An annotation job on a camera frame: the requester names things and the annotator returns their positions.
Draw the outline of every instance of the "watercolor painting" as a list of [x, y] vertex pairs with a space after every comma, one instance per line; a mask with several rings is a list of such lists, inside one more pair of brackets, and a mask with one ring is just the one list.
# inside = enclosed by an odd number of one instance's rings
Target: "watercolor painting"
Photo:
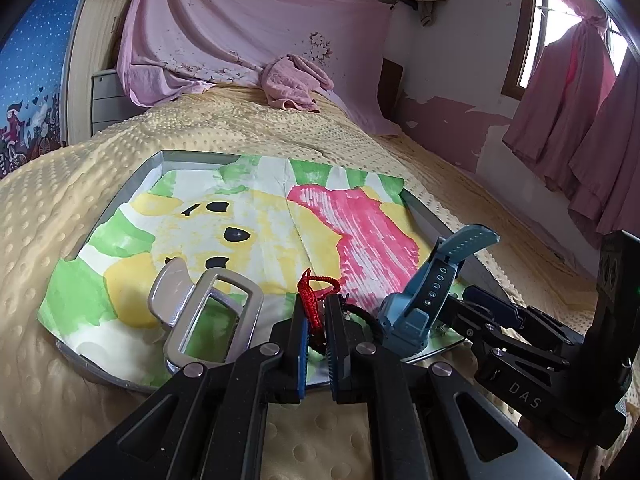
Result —
[[[206, 269], [226, 267], [260, 286], [265, 301], [252, 346], [290, 317], [308, 267], [337, 278], [351, 302], [373, 312], [404, 288], [431, 251], [402, 203], [403, 184], [366, 171], [251, 155], [215, 170], [168, 171], [100, 225], [75, 260], [58, 262], [38, 318], [108, 373], [159, 385], [168, 378], [166, 333], [146, 299], [176, 256], [194, 282]], [[244, 302], [231, 285], [216, 287]], [[234, 314], [210, 300], [187, 353], [222, 360], [234, 323]], [[310, 356], [309, 369], [310, 382], [326, 380], [321, 356]]]

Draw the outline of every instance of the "blue watch strap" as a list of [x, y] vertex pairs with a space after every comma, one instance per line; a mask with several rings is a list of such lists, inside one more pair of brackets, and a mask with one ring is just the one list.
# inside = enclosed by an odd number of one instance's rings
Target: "blue watch strap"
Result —
[[448, 256], [450, 262], [458, 264], [499, 240], [498, 233], [482, 224], [465, 225], [440, 244], [438, 254]]
[[499, 239], [495, 231], [480, 224], [465, 226], [441, 239], [404, 291], [383, 301], [378, 314], [385, 333], [383, 346], [402, 358], [425, 348], [462, 261]]

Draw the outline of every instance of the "bed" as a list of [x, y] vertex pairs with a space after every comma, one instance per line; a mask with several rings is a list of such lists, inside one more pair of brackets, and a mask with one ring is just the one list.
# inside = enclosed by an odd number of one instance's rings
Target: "bed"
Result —
[[[78, 376], [35, 314], [57, 259], [78, 250], [120, 186], [159, 150], [286, 156], [401, 176], [450, 229], [482, 222], [501, 234], [479, 258], [513, 301], [587, 328], [593, 284], [481, 187], [408, 137], [369, 137], [336, 105], [321, 96], [318, 103], [319, 114], [276, 110], [259, 89], [216, 86], [42, 156], [0, 182], [0, 430], [34, 480], [57, 478], [143, 400]], [[444, 358], [473, 374], [468, 349]], [[638, 377], [628, 394], [634, 415]], [[300, 406], [270, 406], [262, 477], [371, 478], [368, 439], [364, 407], [337, 406], [326, 391]]]

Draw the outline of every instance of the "tray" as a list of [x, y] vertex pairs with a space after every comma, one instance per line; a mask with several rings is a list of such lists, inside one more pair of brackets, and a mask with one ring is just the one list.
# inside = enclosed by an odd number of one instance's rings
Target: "tray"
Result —
[[[82, 244], [78, 244], [78, 251], [71, 254], [71, 258], [78, 256], [79, 250], [84, 246], [93, 232], [107, 220], [109, 220], [120, 205], [130, 202], [139, 194], [150, 190], [153, 185], [168, 171], [172, 170], [211, 170], [219, 168], [226, 164], [238, 160], [239, 155], [231, 155], [228, 153], [208, 153], [208, 152], [187, 152], [179, 150], [164, 150], [153, 155], [146, 160], [124, 183], [122, 188], [117, 192], [116, 196], [111, 200], [110, 204], [104, 210], [91, 232], [87, 235]], [[401, 199], [404, 201], [412, 219], [414, 220], [417, 230], [422, 238], [430, 244], [434, 244], [438, 237], [447, 237], [451, 234], [449, 228], [441, 222], [426, 206], [424, 206], [414, 195], [403, 189], [400, 193]], [[460, 278], [473, 285], [478, 285], [492, 294], [509, 300], [505, 292], [497, 283], [495, 278], [486, 269], [486, 267], [476, 258], [468, 258], [460, 273]], [[438, 336], [438, 347], [430, 346], [423, 352], [408, 358], [407, 362], [418, 362], [443, 352], [452, 346], [462, 342], [464, 339], [453, 331], [449, 331], [442, 336]], [[132, 383], [113, 376], [99, 366], [91, 362], [89, 359], [81, 356], [71, 350], [61, 340], [56, 340], [56, 345], [65, 358], [71, 363], [78, 373], [95, 383], [116, 384], [129, 390], [151, 393], [156, 388], [146, 386], [144, 384]], [[324, 377], [322, 368], [318, 369], [318, 378]], [[313, 380], [308, 378], [308, 385], [321, 386], [326, 384], [325, 380]]]

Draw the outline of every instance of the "red cord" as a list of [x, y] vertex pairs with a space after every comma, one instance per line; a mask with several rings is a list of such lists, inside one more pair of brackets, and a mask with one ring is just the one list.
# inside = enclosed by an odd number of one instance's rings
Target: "red cord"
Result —
[[[314, 292], [309, 285], [310, 281], [329, 283], [333, 288], [327, 292]], [[306, 318], [309, 321], [309, 331], [318, 344], [324, 343], [324, 330], [322, 329], [322, 320], [318, 312], [318, 301], [324, 300], [329, 294], [337, 294], [338, 292], [340, 292], [338, 280], [329, 276], [312, 276], [311, 269], [305, 270], [298, 282], [298, 293], [305, 308]]]

